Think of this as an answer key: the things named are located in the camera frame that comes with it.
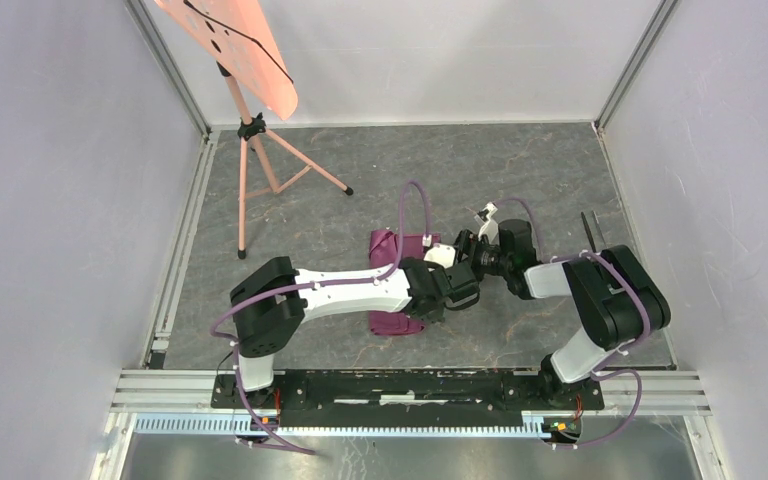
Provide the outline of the black knife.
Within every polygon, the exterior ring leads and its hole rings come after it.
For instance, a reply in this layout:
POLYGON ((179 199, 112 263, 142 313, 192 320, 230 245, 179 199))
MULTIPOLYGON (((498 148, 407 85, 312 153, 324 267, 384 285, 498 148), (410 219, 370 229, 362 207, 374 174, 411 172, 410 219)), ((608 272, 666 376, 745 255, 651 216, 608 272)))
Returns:
POLYGON ((586 238, 587 238, 588 245, 590 247, 590 251, 591 252, 596 252, 597 251, 597 247, 596 247, 595 238, 594 238, 594 235, 593 235, 593 230, 590 227, 588 217, 587 217, 587 215, 585 214, 584 211, 582 211, 580 213, 580 219, 581 219, 581 222, 582 222, 582 225, 583 225, 583 228, 584 228, 584 232, 585 232, 585 235, 586 235, 586 238))

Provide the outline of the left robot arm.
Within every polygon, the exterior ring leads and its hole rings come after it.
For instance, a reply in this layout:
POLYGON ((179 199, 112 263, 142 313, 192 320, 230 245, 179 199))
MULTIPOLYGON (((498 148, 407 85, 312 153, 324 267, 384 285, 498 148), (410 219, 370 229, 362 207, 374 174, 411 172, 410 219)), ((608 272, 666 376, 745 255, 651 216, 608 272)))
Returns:
POLYGON ((356 312, 400 313, 426 322, 447 309, 468 308, 480 298, 479 280, 466 263, 443 267, 417 258, 357 271, 296 269, 276 257, 229 294, 236 328, 235 392, 250 407, 274 394, 274 357, 299 326, 322 317, 356 312))

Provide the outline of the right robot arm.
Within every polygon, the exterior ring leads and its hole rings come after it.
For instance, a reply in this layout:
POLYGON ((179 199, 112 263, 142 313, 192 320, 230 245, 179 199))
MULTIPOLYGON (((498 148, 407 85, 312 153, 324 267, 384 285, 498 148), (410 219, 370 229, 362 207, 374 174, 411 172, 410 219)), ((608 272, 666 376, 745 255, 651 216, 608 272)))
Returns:
POLYGON ((542 262, 529 222, 505 220, 497 230, 495 236, 461 231, 455 262, 469 264, 477 280, 503 278, 522 300, 569 297, 580 319, 571 339, 541 362, 537 392, 545 405, 566 406, 610 360, 669 325, 666 297, 628 246, 542 262))

